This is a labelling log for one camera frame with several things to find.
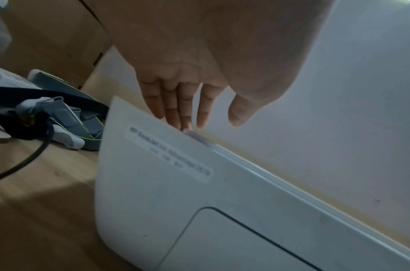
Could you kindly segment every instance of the printer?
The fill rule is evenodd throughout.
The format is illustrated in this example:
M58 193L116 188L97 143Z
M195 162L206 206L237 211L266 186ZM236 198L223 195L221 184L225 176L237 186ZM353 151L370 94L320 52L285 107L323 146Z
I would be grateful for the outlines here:
M409 249L119 98L95 205L105 244L145 271L410 271Z

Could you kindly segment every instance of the printer label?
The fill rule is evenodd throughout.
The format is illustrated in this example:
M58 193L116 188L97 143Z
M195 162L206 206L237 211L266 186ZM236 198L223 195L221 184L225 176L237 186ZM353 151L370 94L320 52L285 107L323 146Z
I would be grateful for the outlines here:
M177 148L168 145L160 138L155 137L137 126L130 125L125 133L125 137L144 150L202 183L209 182L213 176L214 170L212 168L188 156Z

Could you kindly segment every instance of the cardboard box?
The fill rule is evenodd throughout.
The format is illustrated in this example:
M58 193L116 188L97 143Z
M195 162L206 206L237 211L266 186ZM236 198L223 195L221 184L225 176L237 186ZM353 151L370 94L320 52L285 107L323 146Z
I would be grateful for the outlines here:
M22 76L39 69L83 86L111 46L79 0L10 0L0 14L13 38L0 67Z

